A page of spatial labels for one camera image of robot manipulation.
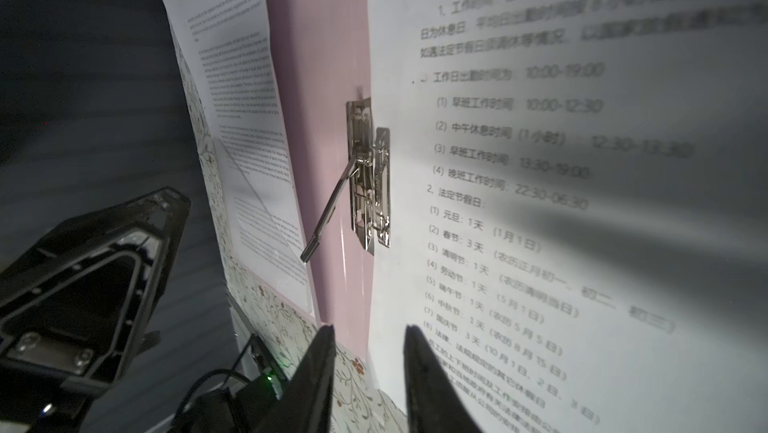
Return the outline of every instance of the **black cable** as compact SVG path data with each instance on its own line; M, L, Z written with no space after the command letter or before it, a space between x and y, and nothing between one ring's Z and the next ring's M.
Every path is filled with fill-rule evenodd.
M250 380L247 376L243 375L239 371L235 371L232 369L227 368L219 368L216 370L208 371L205 375L201 376L197 381L192 384L190 389L187 391L187 394L184 395L184 399L181 400L181 403L179 404L179 407L176 409L176 413L174 414L174 419L171 420L171 425L176 425L176 421L181 417L181 415L184 413L184 408L187 406L187 403L189 403L189 400L192 398L192 395L196 392L198 388L202 386L203 383L206 382L209 378L216 375L224 375L226 374L226 378L229 379L231 376L232 378L235 378L237 380L242 381L245 385L250 383Z
M237 359L235 360L235 363L232 364L232 369L230 371L235 371L235 368L237 368L237 365L243 359L243 357L245 356L245 352L248 351L248 348L251 346L251 343L254 342L255 338L256 338L256 335L254 333L251 333L250 337L248 338L248 341L245 342L245 346L240 351L240 354L237 356ZM226 381L228 379L230 379L229 375L227 375L226 378L224 379L224 383L226 383Z

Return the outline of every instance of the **floral wallpaper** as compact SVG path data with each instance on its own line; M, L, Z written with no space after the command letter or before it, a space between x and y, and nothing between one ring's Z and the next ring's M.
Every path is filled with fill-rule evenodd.
M253 274L245 271L230 255L232 241L224 209L224 195L216 166L213 140L203 115L203 105L192 81L187 62L181 54L176 37L174 47L184 85L190 120L197 140L197 154L203 170L210 210L214 217L216 236L227 288L254 328L274 353L290 377L301 361L304 351L315 335L314 325L307 324L294 309L285 306ZM392 400L379 390L366 388L366 365L343 346L336 346L336 371L333 379L331 431L403 432L407 429L404 414Z

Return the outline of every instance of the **screw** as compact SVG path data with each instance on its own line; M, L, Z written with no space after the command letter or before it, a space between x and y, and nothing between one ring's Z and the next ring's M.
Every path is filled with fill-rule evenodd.
M152 200L154 200L154 202L155 202L156 204L158 204L158 206L160 206L160 208L162 208L163 210L165 210L166 208L168 208L168 207L170 206L170 205L168 204L168 202L167 202L167 201L165 201L165 200L163 199L163 197L161 197L160 195L154 195L154 196L152 197Z
M40 341L40 333L27 332L22 335L22 338L18 340L16 345L16 351L25 351L33 349Z
M94 351L89 348L80 350L80 352L74 357L74 365L78 368L87 365L94 357Z

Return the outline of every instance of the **metal binder clip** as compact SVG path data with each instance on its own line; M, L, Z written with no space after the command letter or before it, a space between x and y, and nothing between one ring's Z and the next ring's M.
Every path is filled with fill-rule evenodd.
M350 180L352 229L360 244L373 255L373 235L389 248L389 128L377 128L373 137L371 99L346 103L347 142L350 162L322 211L312 238L301 254L307 263L320 245L322 230L336 209L344 183Z

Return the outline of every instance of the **white paper sheet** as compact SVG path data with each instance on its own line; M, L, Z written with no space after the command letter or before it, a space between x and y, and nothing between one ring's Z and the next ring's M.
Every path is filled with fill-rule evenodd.
M392 247L484 431L768 431L766 0L369 0Z
M314 316L266 0L163 0L214 138L241 263Z

